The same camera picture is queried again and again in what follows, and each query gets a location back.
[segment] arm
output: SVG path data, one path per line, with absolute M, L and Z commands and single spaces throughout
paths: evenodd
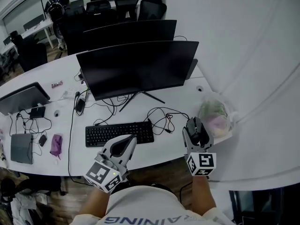
M 203 215 L 216 207 L 206 177 L 193 177 L 192 211 Z
M 79 214 L 91 214 L 103 218 L 106 214 L 109 194 L 94 188 L 86 203 L 81 207 Z

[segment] white t-shirt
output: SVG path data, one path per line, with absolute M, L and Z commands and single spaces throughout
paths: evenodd
M 200 216 L 185 210 L 177 197 L 156 187 L 136 186 L 110 196 L 106 215 L 77 215 L 71 225 L 233 225 L 217 208 Z

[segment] white desk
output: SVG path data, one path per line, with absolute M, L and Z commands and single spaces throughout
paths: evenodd
M 22 74 L 1 86 L 0 97 L 26 84 L 37 81 L 49 94 L 52 101 L 58 100 L 63 92 L 69 87 L 80 86 L 79 82 L 76 82 L 73 78 L 79 69 L 80 67 L 75 55 L 55 60 L 26 72 L 25 74 Z M 196 116 L 199 112 L 202 97 L 202 93 L 197 91 L 196 86 L 201 85 L 204 90 L 210 90 L 205 78 L 197 78 L 197 76 L 201 76 L 201 72 L 198 71 L 198 67 L 196 67 L 195 72 L 191 76 L 193 78 L 187 80 L 184 86 L 149 92 L 150 94 L 164 100 L 166 102 L 165 105 L 143 94 L 138 95 L 122 112 L 117 112 L 117 115 L 113 116 L 108 123 L 114 124 L 143 121 L 146 118 L 147 112 L 151 108 L 157 106 L 170 107 L 187 113 L 190 117 Z M 60 80 L 63 80 L 64 85 L 52 89 L 51 84 Z M 68 176 L 68 143 L 73 102 L 73 99 L 65 99 L 50 103 L 46 106 L 45 117 L 52 121 L 52 129 L 47 131 L 48 140 L 44 147 L 42 147 L 43 155 L 41 157 L 36 154 L 33 155 L 33 165 L 10 161 L 11 137 L 8 133 L 11 121 L 8 116 L 2 116 L 0 118 L 0 124 L 2 124 L 5 133 L 4 152 L 8 160 L 9 169 L 33 174 Z M 92 103 L 94 103 L 94 98 L 91 95 L 86 106 L 89 106 Z M 53 115 L 56 110 L 60 110 L 59 117 L 54 117 Z M 97 152 L 101 149 L 85 147 L 85 127 L 91 126 L 97 118 L 106 119 L 109 116 L 110 113 L 106 107 L 100 107 L 97 105 L 87 108 L 84 111 L 84 115 L 81 117 L 74 115 L 70 150 L 71 175 L 83 175 L 87 169 L 85 161 L 87 159 L 93 159 Z M 161 114 L 159 112 L 151 117 L 153 121 L 160 118 Z M 16 114 L 13 114 L 11 134 L 15 133 L 15 119 Z M 39 128 L 42 130 L 49 127 L 49 122 L 45 119 L 38 119 L 37 122 Z M 186 119 L 181 115 L 175 115 L 172 122 L 175 124 L 175 132 L 173 132 L 173 134 L 164 132 L 160 136 L 155 136 L 154 143 L 137 145 L 132 160 L 128 163 L 128 168 L 130 170 L 159 164 L 183 156 L 185 153 L 185 147 L 182 138 L 182 128 L 186 124 Z M 20 119 L 17 121 L 17 132 L 24 132 L 22 120 Z M 62 154 L 60 155 L 61 160 L 49 153 L 51 139 L 54 134 L 61 134 L 63 137 Z M 33 144 L 33 147 L 33 151 L 40 153 L 36 144 Z
M 50 43 L 51 48 L 54 48 L 53 43 L 52 43 L 52 41 L 50 40 L 49 33 L 48 33 L 48 31 L 47 31 L 47 28 L 48 28 L 48 27 L 52 27 L 52 21 L 51 21 L 50 19 L 46 19 L 45 21 L 42 21 L 42 22 L 39 23 L 38 25 L 36 25 L 36 26 L 34 26 L 34 27 L 32 27 L 32 28 L 26 30 L 24 33 L 21 34 L 21 36 L 22 36 L 23 38 L 26 38 L 26 37 L 29 37 L 29 36 L 31 36 L 31 35 L 33 35 L 33 34 L 39 32 L 39 31 L 41 31 L 41 30 L 44 30 L 44 31 L 45 31 L 45 34 L 46 34 L 46 36 L 47 36 L 47 39 L 48 39 L 48 41 L 49 41 L 49 43 Z M 13 47 L 15 47 L 15 45 L 14 45 L 12 42 L 10 42 L 9 44 L 7 44 L 6 46 L 4 46 L 4 47 L 1 49 L 1 54 L 4 54 L 4 53 L 8 52 L 8 51 L 9 51 L 10 49 L 12 49 Z

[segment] keyboard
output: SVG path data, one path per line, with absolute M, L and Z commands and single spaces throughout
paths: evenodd
M 126 134 L 136 135 L 137 144 L 154 142 L 152 124 L 146 121 L 85 127 L 85 146 L 103 147 L 108 140 Z

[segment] purple pouch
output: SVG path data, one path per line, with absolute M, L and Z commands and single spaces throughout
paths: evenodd
M 51 150 L 50 153 L 60 159 L 61 154 L 61 144 L 62 137 L 61 135 L 54 134 L 51 142 Z

